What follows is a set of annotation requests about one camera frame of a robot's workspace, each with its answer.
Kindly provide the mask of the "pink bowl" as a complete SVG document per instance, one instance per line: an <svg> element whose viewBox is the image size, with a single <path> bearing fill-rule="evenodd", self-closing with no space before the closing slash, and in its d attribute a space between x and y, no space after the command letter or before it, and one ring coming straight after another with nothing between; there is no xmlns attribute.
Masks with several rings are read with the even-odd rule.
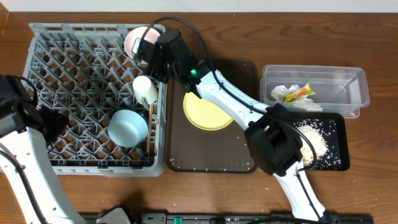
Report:
<svg viewBox="0 0 398 224"><path fill-rule="evenodd" d="M146 27L135 28L130 31L130 33L128 33L128 35L126 36L126 39L124 41L124 48L129 57L134 58L134 55L137 53L138 46L141 43L142 36L146 29ZM160 35L161 32L157 31L154 28L151 28L144 37L143 44L140 47L139 51L141 53L141 65L145 67L147 66L150 58L155 51L155 43Z"/></svg>

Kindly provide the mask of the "cream cup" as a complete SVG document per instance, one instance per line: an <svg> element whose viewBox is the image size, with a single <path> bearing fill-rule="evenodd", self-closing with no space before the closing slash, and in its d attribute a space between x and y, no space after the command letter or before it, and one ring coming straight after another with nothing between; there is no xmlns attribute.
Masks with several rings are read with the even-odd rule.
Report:
<svg viewBox="0 0 398 224"><path fill-rule="evenodd" d="M151 79L145 75L136 77L132 82L134 96L138 103L144 104L144 100L147 104L152 104L158 97L158 91L151 81Z"/></svg>

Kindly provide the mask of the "yellow plate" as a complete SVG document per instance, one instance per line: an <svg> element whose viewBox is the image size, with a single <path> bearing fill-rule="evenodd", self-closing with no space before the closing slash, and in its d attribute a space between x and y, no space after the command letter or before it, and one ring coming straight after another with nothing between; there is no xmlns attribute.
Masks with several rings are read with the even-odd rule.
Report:
<svg viewBox="0 0 398 224"><path fill-rule="evenodd" d="M183 98L185 116L195 127L205 131L217 131L229 126L233 119L222 109L197 97L194 93L186 93Z"/></svg>

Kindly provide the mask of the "light blue bowl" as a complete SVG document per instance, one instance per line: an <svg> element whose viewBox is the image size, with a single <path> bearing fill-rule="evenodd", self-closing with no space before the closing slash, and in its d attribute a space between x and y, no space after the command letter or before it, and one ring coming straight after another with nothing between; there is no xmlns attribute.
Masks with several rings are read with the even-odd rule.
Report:
<svg viewBox="0 0 398 224"><path fill-rule="evenodd" d="M108 126L110 139L121 147L134 147L147 138L147 121L135 111L115 112Z"/></svg>

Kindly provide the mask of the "green snack wrapper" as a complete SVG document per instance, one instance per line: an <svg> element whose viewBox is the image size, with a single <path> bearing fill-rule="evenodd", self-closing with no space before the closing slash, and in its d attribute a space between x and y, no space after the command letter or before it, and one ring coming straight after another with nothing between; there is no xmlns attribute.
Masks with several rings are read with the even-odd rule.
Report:
<svg viewBox="0 0 398 224"><path fill-rule="evenodd" d="M284 102L294 102L301 100L302 98L307 97L308 95L314 95L316 94L316 91L314 91L309 83L305 84L303 87L301 87L298 90L295 90L292 93L289 93L288 95L285 95L283 97Z"/></svg>

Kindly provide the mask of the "white napkin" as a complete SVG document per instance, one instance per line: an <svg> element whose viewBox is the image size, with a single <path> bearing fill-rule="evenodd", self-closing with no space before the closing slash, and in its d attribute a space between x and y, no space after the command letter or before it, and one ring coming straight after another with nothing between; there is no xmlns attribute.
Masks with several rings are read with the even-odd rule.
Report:
<svg viewBox="0 0 398 224"><path fill-rule="evenodd" d="M279 85L276 86L272 91L271 91L271 96L277 101L277 102L283 102L287 103L289 106L293 106L296 108L304 109L305 111L310 111L310 112L322 112L323 109L321 106L316 103L313 99L309 98L308 95L305 98L302 98L301 100L294 101L294 102L284 102L283 97L285 95L288 95L289 93L294 92L295 90L300 89L298 85L291 85L290 88L286 88L284 85Z"/></svg>

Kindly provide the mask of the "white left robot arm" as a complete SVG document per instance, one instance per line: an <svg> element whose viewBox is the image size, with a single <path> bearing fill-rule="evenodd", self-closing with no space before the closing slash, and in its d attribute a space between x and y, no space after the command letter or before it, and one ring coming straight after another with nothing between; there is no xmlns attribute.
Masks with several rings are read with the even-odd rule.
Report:
<svg viewBox="0 0 398 224"><path fill-rule="evenodd" d="M24 77L1 76L1 169L27 223L85 223L47 153L69 119L48 107L38 108L38 95L29 95L24 87L29 83Z"/></svg>

